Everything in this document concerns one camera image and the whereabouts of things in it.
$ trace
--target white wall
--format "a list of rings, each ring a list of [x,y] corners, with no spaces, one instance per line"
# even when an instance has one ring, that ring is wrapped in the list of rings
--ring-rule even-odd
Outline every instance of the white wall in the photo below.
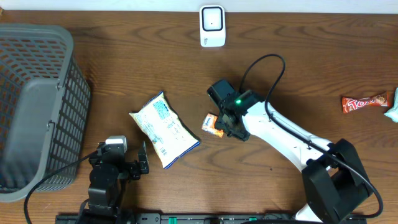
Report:
[[[197,12],[204,4],[228,12],[398,13],[398,0],[0,0],[10,10]]]

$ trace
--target red candy wrapper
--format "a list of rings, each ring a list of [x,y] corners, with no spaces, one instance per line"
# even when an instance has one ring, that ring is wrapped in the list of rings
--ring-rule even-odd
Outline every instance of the red candy wrapper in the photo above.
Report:
[[[366,105],[371,106],[390,106],[389,94],[387,92],[381,93],[377,96],[363,98],[359,100],[343,97],[341,101],[343,105],[343,112],[348,113],[350,111],[360,109]]]

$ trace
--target toffifee wrapper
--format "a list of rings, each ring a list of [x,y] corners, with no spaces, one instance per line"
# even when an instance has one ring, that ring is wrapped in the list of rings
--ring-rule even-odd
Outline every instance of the toffifee wrapper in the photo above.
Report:
[[[222,138],[224,135],[224,131],[218,130],[215,128],[217,118],[218,117],[216,115],[207,114],[205,120],[203,121],[201,128],[210,134],[214,134],[214,135],[217,135],[218,137]]]

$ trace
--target green connector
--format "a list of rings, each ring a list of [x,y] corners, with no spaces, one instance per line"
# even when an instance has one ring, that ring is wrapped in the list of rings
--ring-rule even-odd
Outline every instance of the green connector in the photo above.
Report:
[[[176,217],[170,217],[169,218],[169,224],[177,224],[177,218]]]

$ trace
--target black wire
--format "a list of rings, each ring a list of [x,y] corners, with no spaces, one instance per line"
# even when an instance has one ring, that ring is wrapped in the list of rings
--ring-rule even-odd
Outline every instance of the black wire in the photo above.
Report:
[[[88,198],[88,199],[84,200],[84,202],[82,202],[82,203],[80,204],[79,217],[78,217],[78,219],[77,219],[77,221],[76,221],[75,224],[79,224],[79,223],[80,223],[81,219],[83,218],[83,212],[84,212],[84,210],[85,210],[85,207],[86,207],[86,205],[87,205],[87,203],[88,203],[89,201],[90,201],[90,199]]]
[[[25,213],[26,222],[27,222],[28,224],[32,224],[32,221],[30,220],[30,217],[29,217],[29,212],[28,212],[28,210],[27,210],[27,203],[28,203],[28,201],[29,201],[30,196],[33,194],[33,192],[34,192],[37,188],[40,187],[40,185],[42,185],[46,180],[48,180],[48,179],[51,178],[52,176],[61,173],[62,171],[64,171],[65,169],[67,169],[67,168],[69,168],[69,167],[75,166],[75,165],[77,165],[77,164],[83,162],[84,160],[86,160],[86,159],[89,158],[90,156],[93,156],[93,155],[95,155],[95,154],[97,154],[97,153],[98,153],[97,151],[92,152],[92,153],[90,153],[89,155],[87,155],[87,156],[85,156],[85,157],[79,159],[79,160],[76,161],[76,162],[72,162],[72,163],[69,164],[69,165],[66,165],[66,166],[64,166],[64,167],[62,167],[62,168],[57,169],[56,171],[52,172],[51,174],[49,174],[49,175],[47,175],[46,177],[44,177],[41,181],[39,181],[39,182],[32,188],[32,190],[29,191],[29,193],[26,195],[26,198],[25,198],[25,202],[24,202],[24,213]]]
[[[362,181],[373,191],[374,195],[377,198],[377,201],[379,202],[379,210],[376,213],[370,214],[370,215],[357,215],[357,214],[352,214],[349,216],[349,218],[357,218],[357,219],[367,219],[367,218],[376,218],[378,217],[382,211],[383,211],[383,201],[381,198],[380,193],[377,191],[377,189],[373,186],[373,184],[370,183],[370,181],[368,181],[363,175],[361,175],[356,169],[350,167],[349,165],[347,165],[346,163],[344,163],[343,161],[339,160],[338,158],[336,158],[335,156],[333,156],[332,154],[330,154],[328,151],[320,148],[319,146],[317,146],[316,144],[312,143],[311,141],[301,137],[301,135],[291,131],[289,128],[286,128],[283,124],[280,124],[275,118],[274,115],[271,114],[269,112],[268,109],[268,103],[269,103],[269,98],[271,97],[272,92],[274,91],[274,88],[276,87],[276,85],[278,84],[279,80],[282,78],[284,72],[285,72],[285,68],[286,68],[286,62],[285,59],[278,55],[278,54],[267,54],[262,56],[261,58],[257,59],[255,62],[253,62],[249,68],[246,70],[246,72],[244,73],[243,77],[242,77],[242,81],[239,87],[239,91],[241,91],[241,88],[243,86],[243,82],[244,79],[246,78],[246,75],[249,73],[250,69],[257,64],[260,60],[267,58],[267,57],[277,57],[280,58],[283,64],[282,67],[282,71],[280,72],[280,75],[278,76],[277,80],[275,81],[275,83],[271,86],[271,88],[268,91],[267,97],[266,97],[266,101],[265,101],[265,107],[266,107],[266,113],[268,115],[268,117],[271,119],[271,121],[275,122],[276,125],[278,125],[280,128],[282,128],[284,131],[288,132],[289,134],[291,134],[292,136],[296,137],[297,139],[301,140],[302,142],[304,142],[305,144],[307,144],[309,147],[314,148],[315,150],[323,153],[324,155],[326,155],[327,157],[329,157],[331,160],[335,161],[336,163],[338,163],[339,165],[341,165],[342,167],[350,170],[351,172],[355,173],[359,178],[362,179]]]

